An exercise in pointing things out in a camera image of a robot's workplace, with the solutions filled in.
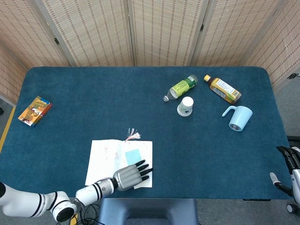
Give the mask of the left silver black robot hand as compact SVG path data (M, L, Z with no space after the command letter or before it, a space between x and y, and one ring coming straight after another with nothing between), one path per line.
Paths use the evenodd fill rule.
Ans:
M149 164L144 163L145 160L141 160L117 170L112 177L114 188L118 191L125 191L148 180L153 169L149 168Z

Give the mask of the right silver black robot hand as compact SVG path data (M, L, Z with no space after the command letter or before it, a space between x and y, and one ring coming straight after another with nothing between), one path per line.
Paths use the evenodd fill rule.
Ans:
M300 149L298 147L284 147L277 146L277 150L283 155L287 165L291 180L292 187L284 186L277 178L276 174L270 172L272 184L279 190L293 197L295 202L300 204Z

